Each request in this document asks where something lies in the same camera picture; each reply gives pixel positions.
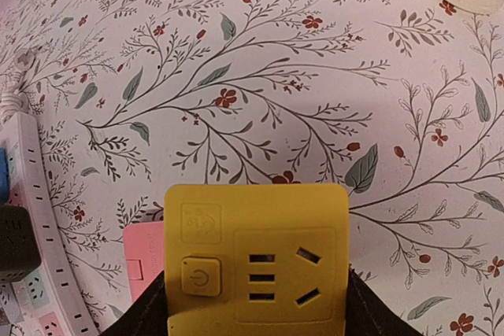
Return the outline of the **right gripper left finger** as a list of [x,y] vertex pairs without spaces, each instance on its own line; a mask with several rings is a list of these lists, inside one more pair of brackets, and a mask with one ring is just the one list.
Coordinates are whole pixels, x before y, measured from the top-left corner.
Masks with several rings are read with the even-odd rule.
[[168,303],[162,271],[101,336],[168,336]]

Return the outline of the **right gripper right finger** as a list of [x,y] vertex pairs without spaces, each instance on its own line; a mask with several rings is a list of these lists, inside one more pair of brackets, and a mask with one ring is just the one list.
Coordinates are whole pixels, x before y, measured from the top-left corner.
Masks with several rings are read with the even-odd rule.
[[421,333],[395,315],[350,268],[346,290],[345,335],[421,336]]

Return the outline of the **pink plug adapter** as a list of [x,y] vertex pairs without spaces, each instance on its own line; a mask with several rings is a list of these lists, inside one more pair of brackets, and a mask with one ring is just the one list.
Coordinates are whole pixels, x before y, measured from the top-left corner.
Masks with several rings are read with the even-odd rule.
[[164,270],[164,223],[133,223],[124,229],[124,255],[128,281],[135,302]]

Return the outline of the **yellow cube socket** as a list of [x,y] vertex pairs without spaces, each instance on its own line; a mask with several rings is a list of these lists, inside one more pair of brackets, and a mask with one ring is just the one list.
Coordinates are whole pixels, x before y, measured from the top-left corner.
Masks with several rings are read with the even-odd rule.
[[341,186],[176,185],[164,226],[171,335],[344,334]]

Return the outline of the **white long power strip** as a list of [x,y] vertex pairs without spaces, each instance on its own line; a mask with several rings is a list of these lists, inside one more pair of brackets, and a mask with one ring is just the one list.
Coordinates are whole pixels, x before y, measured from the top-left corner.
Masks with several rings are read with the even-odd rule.
[[9,203],[28,210],[41,264],[1,298],[17,296],[26,335],[98,335],[58,232],[43,168],[36,119],[16,113],[1,130],[9,167]]

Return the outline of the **cyan plug adapter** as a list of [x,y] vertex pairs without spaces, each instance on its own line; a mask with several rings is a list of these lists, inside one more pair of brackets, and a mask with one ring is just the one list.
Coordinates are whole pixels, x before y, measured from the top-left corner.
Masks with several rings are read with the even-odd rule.
[[7,153],[4,148],[0,149],[0,202],[2,205],[9,200],[9,166]]

